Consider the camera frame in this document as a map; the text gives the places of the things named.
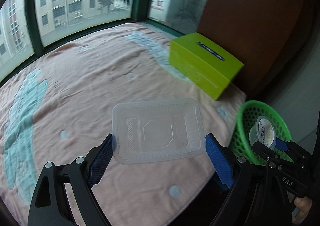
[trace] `black logo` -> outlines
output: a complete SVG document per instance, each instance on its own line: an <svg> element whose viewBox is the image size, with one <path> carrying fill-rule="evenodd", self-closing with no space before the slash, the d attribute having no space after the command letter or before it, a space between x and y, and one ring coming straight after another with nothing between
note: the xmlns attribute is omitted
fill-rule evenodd
<svg viewBox="0 0 320 226"><path fill-rule="evenodd" d="M197 42L198 45L200 45L202 48L206 49L209 53L212 53L214 56L216 56L219 60L224 61L224 58L216 53L214 50L210 49L208 46L204 45L203 43Z"/></svg>

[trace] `green box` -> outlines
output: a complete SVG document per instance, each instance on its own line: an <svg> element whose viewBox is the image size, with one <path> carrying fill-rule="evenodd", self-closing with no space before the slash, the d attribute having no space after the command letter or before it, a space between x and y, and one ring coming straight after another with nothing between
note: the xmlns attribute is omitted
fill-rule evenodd
<svg viewBox="0 0 320 226"><path fill-rule="evenodd" d="M199 33L171 41L169 62L217 100L244 66L225 49Z"/></svg>

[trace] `plastic lid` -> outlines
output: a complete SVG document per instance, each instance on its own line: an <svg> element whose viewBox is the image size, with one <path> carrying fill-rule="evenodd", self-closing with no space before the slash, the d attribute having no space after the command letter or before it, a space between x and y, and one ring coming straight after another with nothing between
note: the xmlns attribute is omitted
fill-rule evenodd
<svg viewBox="0 0 320 226"><path fill-rule="evenodd" d="M122 164L193 157L206 147L199 105L189 98L120 103L112 110L112 135Z"/></svg>

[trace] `green basket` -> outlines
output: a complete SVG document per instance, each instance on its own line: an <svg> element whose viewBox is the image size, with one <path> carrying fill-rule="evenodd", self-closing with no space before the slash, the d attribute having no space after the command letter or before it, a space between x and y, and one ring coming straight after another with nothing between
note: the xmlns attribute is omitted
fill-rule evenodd
<svg viewBox="0 0 320 226"><path fill-rule="evenodd" d="M236 128L232 135L229 148L235 156L245 157L252 164L266 165L267 162L252 151L249 143L249 131L259 116L265 116L271 121L278 138L283 141L292 140L286 123L273 108L263 102L250 100L245 102L239 110ZM278 153L282 159L292 162L291 158L285 152L278 149L274 149L274 151Z"/></svg>

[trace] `metal screw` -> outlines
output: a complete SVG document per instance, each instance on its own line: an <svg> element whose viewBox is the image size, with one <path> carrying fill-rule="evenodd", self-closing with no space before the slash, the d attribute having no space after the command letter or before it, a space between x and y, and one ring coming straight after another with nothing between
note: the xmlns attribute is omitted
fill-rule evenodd
<svg viewBox="0 0 320 226"><path fill-rule="evenodd" d="M77 163L77 164L81 164L83 161L84 161L84 158L83 158L83 157L78 157L78 158L76 159L76 163Z"/></svg>
<svg viewBox="0 0 320 226"><path fill-rule="evenodd" d="M50 168L51 166L52 166L52 162L47 162L47 163L44 165L45 168Z"/></svg>
<svg viewBox="0 0 320 226"><path fill-rule="evenodd" d="M244 157L238 157L237 160L239 163L245 163L247 161Z"/></svg>
<svg viewBox="0 0 320 226"><path fill-rule="evenodd" d="M273 163L273 162L270 162L270 163L269 163L269 166L270 166L270 168L276 168L276 164Z"/></svg>

